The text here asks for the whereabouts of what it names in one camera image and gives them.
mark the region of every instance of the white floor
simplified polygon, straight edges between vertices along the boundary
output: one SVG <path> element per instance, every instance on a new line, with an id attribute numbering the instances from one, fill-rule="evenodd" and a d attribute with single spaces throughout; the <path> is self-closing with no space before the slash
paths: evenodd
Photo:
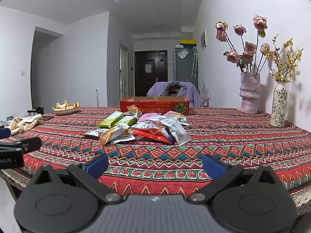
<path id="1" fill-rule="evenodd" d="M 3 179 L 0 178 L 0 228 L 4 233 L 20 233 L 14 219 L 15 201 Z M 311 233 L 311 214 L 306 214 L 296 226 L 293 233 Z"/>

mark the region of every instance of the refrigerator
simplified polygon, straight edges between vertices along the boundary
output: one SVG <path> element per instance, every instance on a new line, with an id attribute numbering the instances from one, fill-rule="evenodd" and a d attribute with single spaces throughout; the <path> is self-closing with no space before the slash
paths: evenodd
<path id="1" fill-rule="evenodd" d="M 182 59 L 178 54 L 183 51 L 183 48 L 174 48 L 174 81 L 191 82 L 197 89 L 197 66 L 192 73 L 194 49 L 188 49 L 188 54 Z"/>

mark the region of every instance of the cardboard box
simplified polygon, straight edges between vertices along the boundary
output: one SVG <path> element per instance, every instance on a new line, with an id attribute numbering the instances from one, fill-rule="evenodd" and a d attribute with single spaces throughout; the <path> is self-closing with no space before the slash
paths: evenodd
<path id="1" fill-rule="evenodd" d="M 186 97 L 129 97 L 120 101 L 121 112 L 127 112 L 127 106 L 136 105 L 143 114 L 166 113 L 170 110 L 189 115 L 189 100 Z"/>

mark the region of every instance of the picture on wall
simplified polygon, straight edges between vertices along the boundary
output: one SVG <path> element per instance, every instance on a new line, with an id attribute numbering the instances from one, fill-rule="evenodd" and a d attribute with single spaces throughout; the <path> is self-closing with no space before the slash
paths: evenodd
<path id="1" fill-rule="evenodd" d="M 205 34 L 206 28 L 204 28 L 204 31 L 201 35 L 201 48 L 204 50 L 206 48 L 206 34 Z"/>

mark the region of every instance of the purple jacket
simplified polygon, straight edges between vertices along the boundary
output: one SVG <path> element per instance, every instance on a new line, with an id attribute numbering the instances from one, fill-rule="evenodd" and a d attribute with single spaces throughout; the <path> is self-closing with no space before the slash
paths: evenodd
<path id="1" fill-rule="evenodd" d="M 147 96 L 168 96 L 170 86 L 180 86 L 178 96 L 187 97 L 190 107 L 203 106 L 201 96 L 191 82 L 157 82 L 149 89 Z"/>

